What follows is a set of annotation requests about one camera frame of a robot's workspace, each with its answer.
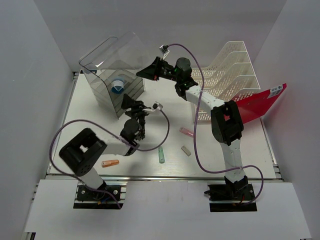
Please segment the blue white small jar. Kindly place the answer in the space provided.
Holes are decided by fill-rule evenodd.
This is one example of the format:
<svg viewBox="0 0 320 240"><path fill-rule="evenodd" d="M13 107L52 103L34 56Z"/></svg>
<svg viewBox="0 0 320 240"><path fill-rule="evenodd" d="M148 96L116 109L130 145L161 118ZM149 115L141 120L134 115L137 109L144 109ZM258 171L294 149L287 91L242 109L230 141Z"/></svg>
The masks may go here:
<svg viewBox="0 0 320 240"><path fill-rule="evenodd" d="M117 77L111 82L111 92L120 95L124 91L125 80L121 77Z"/></svg>

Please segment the clear acrylic drawer organizer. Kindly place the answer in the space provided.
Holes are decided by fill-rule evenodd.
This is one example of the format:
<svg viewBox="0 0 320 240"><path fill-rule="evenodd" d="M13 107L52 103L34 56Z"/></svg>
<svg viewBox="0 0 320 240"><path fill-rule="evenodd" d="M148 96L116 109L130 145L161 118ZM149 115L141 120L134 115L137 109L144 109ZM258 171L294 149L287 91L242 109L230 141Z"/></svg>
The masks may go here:
<svg viewBox="0 0 320 240"><path fill-rule="evenodd" d="M136 73L150 63L144 44L130 31L120 37L108 37L78 61L98 105L116 118L124 114L121 108L124 94L137 100L146 90L143 78ZM115 78L125 80L121 94L111 91Z"/></svg>

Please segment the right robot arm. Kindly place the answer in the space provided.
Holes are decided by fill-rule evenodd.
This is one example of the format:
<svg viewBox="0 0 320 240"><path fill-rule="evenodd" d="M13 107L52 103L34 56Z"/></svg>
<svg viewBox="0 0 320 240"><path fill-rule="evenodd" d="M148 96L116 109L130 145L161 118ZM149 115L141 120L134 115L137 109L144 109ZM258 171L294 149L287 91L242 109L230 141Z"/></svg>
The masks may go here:
<svg viewBox="0 0 320 240"><path fill-rule="evenodd" d="M138 71L136 75L152 81L158 81L159 78L174 81L179 97L210 114L211 131L220 143L227 170L224 177L226 195L233 200L242 196L248 186L248 178L243 169L240 151L244 126L236 102L225 102L203 91L192 78L191 63L185 57L178 58L175 66L156 57L151 65Z"/></svg>

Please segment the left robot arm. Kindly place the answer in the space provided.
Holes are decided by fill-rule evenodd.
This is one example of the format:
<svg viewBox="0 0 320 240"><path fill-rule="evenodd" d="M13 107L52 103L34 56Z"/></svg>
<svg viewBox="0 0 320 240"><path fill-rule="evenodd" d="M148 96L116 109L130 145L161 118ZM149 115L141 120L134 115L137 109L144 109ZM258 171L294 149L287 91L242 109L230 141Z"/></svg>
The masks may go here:
<svg viewBox="0 0 320 240"><path fill-rule="evenodd" d="M89 187L88 193L96 200L103 198L106 193L106 184L94 169L100 156L130 156L146 136L145 117L148 113L143 101L124 94L121 108L129 119L124 123L119 137L103 140L87 127L59 151L59 157Z"/></svg>

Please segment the green highlighter pen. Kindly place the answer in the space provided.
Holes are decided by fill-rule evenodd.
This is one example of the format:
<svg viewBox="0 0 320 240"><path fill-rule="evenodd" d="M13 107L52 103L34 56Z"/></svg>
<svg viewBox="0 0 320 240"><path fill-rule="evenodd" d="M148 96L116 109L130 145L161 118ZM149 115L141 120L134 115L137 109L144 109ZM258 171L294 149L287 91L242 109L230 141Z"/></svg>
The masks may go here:
<svg viewBox="0 0 320 240"><path fill-rule="evenodd" d="M165 163L165 155L164 155L164 150L162 146L158 148L158 161L160 164Z"/></svg>

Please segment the orange highlighter pen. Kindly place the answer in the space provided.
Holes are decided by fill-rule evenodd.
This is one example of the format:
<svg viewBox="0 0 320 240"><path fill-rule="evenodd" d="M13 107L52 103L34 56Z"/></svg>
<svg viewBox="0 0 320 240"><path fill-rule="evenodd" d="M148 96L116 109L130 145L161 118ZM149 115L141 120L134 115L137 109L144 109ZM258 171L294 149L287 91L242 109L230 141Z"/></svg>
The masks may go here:
<svg viewBox="0 0 320 240"><path fill-rule="evenodd" d="M113 160L105 160L101 162L101 167L102 168L107 168L107 167L112 167L116 166L120 163L118 159L113 159Z"/></svg>

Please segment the pink highlighter pen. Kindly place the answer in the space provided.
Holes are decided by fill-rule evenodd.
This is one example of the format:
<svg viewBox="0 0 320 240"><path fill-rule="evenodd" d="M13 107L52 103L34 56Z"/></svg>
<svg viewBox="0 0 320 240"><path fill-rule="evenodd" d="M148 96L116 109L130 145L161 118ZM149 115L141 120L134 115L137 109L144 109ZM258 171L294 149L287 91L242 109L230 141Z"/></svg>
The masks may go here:
<svg viewBox="0 0 320 240"><path fill-rule="evenodd" d="M180 131L182 134L184 134L184 135L186 135L186 136L188 136L188 137L191 137L191 138L194 137L194 133L193 133L191 130L185 128L185 127L181 127L181 128L179 129L179 131Z"/></svg>

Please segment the beige eraser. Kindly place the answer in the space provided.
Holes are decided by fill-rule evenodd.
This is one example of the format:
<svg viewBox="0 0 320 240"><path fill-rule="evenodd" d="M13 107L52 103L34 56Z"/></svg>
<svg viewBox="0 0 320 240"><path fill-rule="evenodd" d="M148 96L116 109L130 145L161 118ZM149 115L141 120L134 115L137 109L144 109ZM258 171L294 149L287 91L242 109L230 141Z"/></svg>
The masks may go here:
<svg viewBox="0 0 320 240"><path fill-rule="evenodd" d="M186 146L182 146L181 150L189 157L191 155L191 151L186 147Z"/></svg>

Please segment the cream plastic file rack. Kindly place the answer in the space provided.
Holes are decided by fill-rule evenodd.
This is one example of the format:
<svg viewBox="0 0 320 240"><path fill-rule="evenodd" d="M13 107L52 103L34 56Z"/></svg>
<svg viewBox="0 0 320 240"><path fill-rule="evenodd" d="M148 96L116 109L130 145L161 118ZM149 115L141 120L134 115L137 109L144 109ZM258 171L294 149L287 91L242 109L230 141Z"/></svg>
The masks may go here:
<svg viewBox="0 0 320 240"><path fill-rule="evenodd" d="M237 102L261 90L244 41L228 41L201 70L204 90L225 102Z"/></svg>

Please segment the red plastic folder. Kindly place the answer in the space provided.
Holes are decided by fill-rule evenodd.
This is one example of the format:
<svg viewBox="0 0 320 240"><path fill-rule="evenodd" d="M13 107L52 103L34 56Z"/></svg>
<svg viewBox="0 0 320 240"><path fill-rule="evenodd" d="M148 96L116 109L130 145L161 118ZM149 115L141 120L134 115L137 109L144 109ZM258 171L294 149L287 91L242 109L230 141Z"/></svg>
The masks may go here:
<svg viewBox="0 0 320 240"><path fill-rule="evenodd" d="M242 123L246 124L264 116L286 88L287 84L284 83L236 101Z"/></svg>

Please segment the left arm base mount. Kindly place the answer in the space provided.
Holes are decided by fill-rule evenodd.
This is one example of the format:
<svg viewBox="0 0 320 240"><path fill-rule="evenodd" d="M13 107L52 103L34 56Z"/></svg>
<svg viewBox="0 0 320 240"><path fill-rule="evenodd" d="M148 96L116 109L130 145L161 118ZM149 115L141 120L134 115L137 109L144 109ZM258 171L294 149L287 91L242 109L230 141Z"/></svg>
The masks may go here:
<svg viewBox="0 0 320 240"><path fill-rule="evenodd" d="M83 184L78 183L73 208L83 210L120 210L126 198L127 184L124 182L107 182L105 190L113 195L120 207L109 194L89 190Z"/></svg>

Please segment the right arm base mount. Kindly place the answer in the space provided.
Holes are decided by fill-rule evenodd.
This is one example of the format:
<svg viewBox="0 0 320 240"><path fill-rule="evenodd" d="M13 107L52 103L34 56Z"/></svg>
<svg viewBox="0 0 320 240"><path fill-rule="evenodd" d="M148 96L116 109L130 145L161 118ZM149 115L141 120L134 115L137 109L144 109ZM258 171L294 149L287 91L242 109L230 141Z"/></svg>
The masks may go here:
<svg viewBox="0 0 320 240"><path fill-rule="evenodd" d="M204 195L209 198L209 208L212 213L257 212L254 201L255 192L249 184L240 193L233 195L226 184L210 184Z"/></svg>

